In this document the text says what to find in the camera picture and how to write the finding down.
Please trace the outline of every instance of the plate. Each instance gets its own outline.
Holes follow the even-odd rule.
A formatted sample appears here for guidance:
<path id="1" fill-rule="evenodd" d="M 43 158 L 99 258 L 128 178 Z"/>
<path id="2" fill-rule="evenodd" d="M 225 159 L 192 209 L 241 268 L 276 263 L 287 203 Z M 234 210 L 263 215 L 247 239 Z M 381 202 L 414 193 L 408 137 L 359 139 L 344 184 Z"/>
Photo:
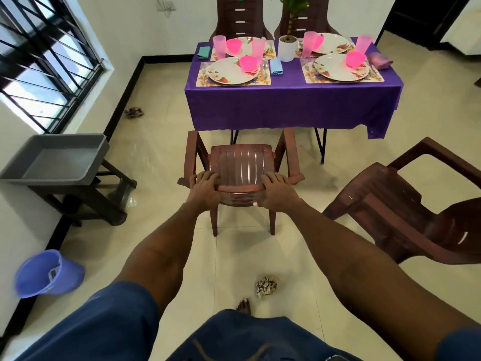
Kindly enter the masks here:
<path id="1" fill-rule="evenodd" d="M 361 80 L 369 74 L 369 64 L 365 61 L 357 68 L 346 65 L 345 54 L 326 54 L 314 61 L 314 68 L 322 76 L 331 80 L 353 82 Z"/>
<path id="2" fill-rule="evenodd" d="M 236 54 L 233 54 L 233 53 L 230 53 L 228 49 L 225 50 L 225 53 L 226 54 L 229 54 L 230 56 L 232 57 L 243 57 L 243 56 L 251 56 L 252 55 L 252 46 L 251 46 L 251 42 L 254 40 L 254 39 L 261 39 L 261 38 L 257 38 L 255 36 L 240 36 L 238 37 L 237 39 L 241 40 L 242 41 L 242 47 L 240 48 L 239 52 L 237 52 Z M 264 52 L 268 49 L 268 44 L 266 43 L 266 46 L 264 48 Z"/>
<path id="3" fill-rule="evenodd" d="M 257 67 L 257 71 L 246 73 L 240 66 L 239 58 L 229 57 L 214 62 L 207 67 L 206 72 L 219 84 L 244 84 L 257 77 L 260 67 Z"/>
<path id="4" fill-rule="evenodd" d="M 351 42 L 349 40 L 338 34 L 319 33 L 319 35 L 324 36 L 324 42 L 322 42 L 318 49 L 314 50 L 316 53 L 344 53 L 351 46 Z"/>

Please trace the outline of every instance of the window grill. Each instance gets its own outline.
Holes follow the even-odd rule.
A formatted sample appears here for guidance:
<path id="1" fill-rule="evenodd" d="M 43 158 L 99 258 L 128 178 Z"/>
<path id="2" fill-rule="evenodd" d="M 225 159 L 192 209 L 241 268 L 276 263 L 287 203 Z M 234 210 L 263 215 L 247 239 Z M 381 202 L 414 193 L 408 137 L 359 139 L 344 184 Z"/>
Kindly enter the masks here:
<path id="1" fill-rule="evenodd" d="M 61 133 L 101 73 L 63 0 L 0 0 L 0 101 L 38 133 Z"/>

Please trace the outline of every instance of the white tiled floor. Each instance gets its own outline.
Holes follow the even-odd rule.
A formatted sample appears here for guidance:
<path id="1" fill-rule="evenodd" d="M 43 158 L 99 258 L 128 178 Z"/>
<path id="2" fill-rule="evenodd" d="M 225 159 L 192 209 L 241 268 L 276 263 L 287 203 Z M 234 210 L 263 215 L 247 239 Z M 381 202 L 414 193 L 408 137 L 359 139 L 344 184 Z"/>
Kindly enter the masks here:
<path id="1" fill-rule="evenodd" d="M 331 130 L 326 163 L 321 166 L 313 130 L 296 129 L 301 171 L 306 177 L 297 190 L 319 210 L 365 167 L 376 161 L 390 162 L 425 136 L 481 167 L 481 89 L 473 86 L 481 76 L 481 64 L 444 51 L 429 52 L 389 33 L 382 37 L 380 49 L 395 60 L 394 68 L 405 83 L 385 139 L 367 140 L 363 126 Z M 131 195 L 129 217 L 120 227 L 86 222 L 69 232 L 62 252 L 86 266 L 84 283 L 62 297 L 39 297 L 27 326 L 11 342 L 4 360 L 14 359 L 93 292 L 108 285 L 132 248 L 185 200 L 187 189 L 176 182 L 182 175 L 187 132 L 193 129 L 183 91 L 189 66 L 145 67 L 129 106 L 141 106 L 146 114 L 120 122 L 108 154 L 113 164 L 139 183 Z M 275 145 L 279 135 L 278 129 L 242 131 L 238 142 Z M 227 144 L 229 132 L 202 132 L 201 136 L 210 147 Z M 479 196 L 473 184 L 431 157 L 421 157 L 403 169 L 402 175 L 435 212 Z M 369 238 L 351 218 L 339 222 Z M 152 360 L 165 359 L 209 316 L 236 306 L 243 297 L 251 298 L 256 316 L 288 316 L 329 344 L 360 358 L 399 359 L 343 308 L 291 220 L 279 214 L 277 223 L 277 233 L 271 236 L 265 209 L 221 206 L 216 239 L 208 214 L 199 218 L 182 288 L 160 322 Z M 438 297 L 481 322 L 480 265 L 446 266 L 418 257 L 407 260 L 402 268 Z M 278 276 L 280 286 L 272 297 L 260 301 L 253 297 L 254 284 L 265 274 Z"/>

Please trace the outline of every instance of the purple tablecloth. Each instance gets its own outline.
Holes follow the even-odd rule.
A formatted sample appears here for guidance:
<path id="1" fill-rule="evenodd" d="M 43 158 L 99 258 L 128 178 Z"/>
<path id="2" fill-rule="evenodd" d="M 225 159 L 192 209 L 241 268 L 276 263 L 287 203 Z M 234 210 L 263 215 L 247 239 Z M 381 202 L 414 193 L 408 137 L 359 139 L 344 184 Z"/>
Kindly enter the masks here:
<path id="1" fill-rule="evenodd" d="M 368 127 L 368 138 L 384 138 L 397 108 L 403 82 L 389 68 L 384 82 L 307 84 L 299 58 L 283 62 L 284 75 L 268 86 L 196 87 L 200 62 L 190 66 L 185 95 L 196 130 L 315 127 Z M 368 53 L 378 49 L 371 44 Z"/>

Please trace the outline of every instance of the brown plastic chair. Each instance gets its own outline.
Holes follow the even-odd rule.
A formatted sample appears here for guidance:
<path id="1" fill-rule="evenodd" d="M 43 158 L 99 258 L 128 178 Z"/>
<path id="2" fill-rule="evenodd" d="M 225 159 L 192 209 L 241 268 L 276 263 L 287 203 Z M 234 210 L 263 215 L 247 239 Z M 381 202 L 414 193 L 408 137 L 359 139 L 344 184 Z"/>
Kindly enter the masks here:
<path id="1" fill-rule="evenodd" d="M 239 36 L 266 37 L 272 40 L 264 25 L 262 0 L 217 0 L 217 27 L 214 36 L 226 36 L 227 39 Z"/>
<path id="2" fill-rule="evenodd" d="M 309 7 L 294 17 L 291 34 L 297 38 L 303 38 L 304 33 L 309 31 L 339 34 L 332 26 L 329 25 L 328 5 L 329 0 L 309 0 Z M 279 26 L 274 31 L 274 37 L 276 39 L 279 39 L 281 36 L 285 36 L 287 34 L 287 30 L 289 29 L 290 14 L 291 13 L 289 9 L 283 5 Z"/>
<path id="3" fill-rule="evenodd" d="M 178 184 L 189 188 L 189 178 L 195 175 L 197 154 L 204 170 L 221 175 L 216 190 L 222 193 L 221 203 L 228 206 L 252 206 L 265 194 L 261 176 L 266 172 L 279 172 L 284 152 L 287 154 L 287 171 L 292 185 L 304 180 L 299 172 L 296 139 L 292 128 L 285 128 L 276 151 L 268 144 L 232 144 L 212 147 L 208 154 L 199 132 L 192 130 L 187 138 L 184 177 Z M 211 210 L 213 235 L 217 236 L 217 208 Z M 270 232 L 276 229 L 276 213 L 269 210 Z"/>
<path id="4" fill-rule="evenodd" d="M 357 175 L 323 214 L 349 214 L 397 263 L 424 255 L 455 265 L 481 263 L 481 198 L 453 204 L 435 214 L 397 171 L 423 154 L 446 163 L 481 189 L 481 171 L 424 138 L 388 167 L 374 163 Z"/>

